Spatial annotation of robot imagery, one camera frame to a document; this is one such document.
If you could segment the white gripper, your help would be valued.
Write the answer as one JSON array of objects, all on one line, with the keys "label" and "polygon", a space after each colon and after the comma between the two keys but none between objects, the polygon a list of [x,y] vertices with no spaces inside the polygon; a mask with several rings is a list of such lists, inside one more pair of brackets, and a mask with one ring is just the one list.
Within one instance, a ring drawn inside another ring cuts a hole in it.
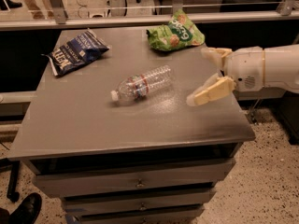
[{"label": "white gripper", "polygon": [[225,77],[212,75],[201,87],[186,98],[189,106],[204,105],[238,91],[259,91],[263,87],[264,51],[251,47],[232,51],[227,48],[202,48],[205,59],[218,68],[224,67]]}]

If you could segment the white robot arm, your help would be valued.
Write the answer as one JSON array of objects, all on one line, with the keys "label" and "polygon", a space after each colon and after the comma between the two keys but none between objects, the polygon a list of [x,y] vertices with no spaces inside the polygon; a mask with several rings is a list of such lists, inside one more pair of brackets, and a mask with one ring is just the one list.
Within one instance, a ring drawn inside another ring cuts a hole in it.
[{"label": "white robot arm", "polygon": [[203,48],[202,56],[214,63],[224,74],[212,75],[191,93],[189,106],[204,105],[228,96],[232,91],[257,92],[279,88],[299,92],[299,45],[263,49]]}]

